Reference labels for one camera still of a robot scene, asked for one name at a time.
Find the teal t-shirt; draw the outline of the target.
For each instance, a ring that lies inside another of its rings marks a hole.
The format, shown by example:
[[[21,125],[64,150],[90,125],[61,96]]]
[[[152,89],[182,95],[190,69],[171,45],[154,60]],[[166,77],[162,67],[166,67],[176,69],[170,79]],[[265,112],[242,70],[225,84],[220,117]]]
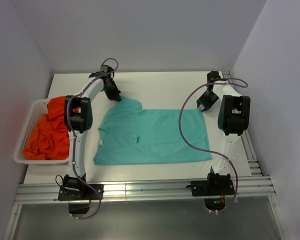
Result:
[[[209,161],[210,143],[199,109],[144,109],[122,97],[98,128],[96,165],[179,164]]]

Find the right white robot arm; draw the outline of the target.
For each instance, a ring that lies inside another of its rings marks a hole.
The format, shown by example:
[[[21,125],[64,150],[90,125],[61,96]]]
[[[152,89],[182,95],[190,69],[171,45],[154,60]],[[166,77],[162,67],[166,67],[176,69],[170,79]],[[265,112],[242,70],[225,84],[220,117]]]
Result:
[[[222,176],[231,173],[231,162],[236,145],[250,121],[251,98],[234,90],[229,82],[216,81],[207,84],[206,91],[196,101],[197,108],[205,112],[221,101],[217,126],[221,130],[218,160],[211,170]]]

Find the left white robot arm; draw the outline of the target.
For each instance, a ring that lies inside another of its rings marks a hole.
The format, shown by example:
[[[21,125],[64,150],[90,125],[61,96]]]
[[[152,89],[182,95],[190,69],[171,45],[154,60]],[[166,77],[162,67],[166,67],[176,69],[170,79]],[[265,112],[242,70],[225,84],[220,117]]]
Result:
[[[114,73],[89,77],[88,84],[74,95],[67,95],[64,103],[64,124],[69,131],[68,170],[63,185],[76,200],[88,193],[86,182],[85,147],[88,131],[93,124],[92,100],[104,92],[110,101],[121,101],[120,91],[114,81]]]

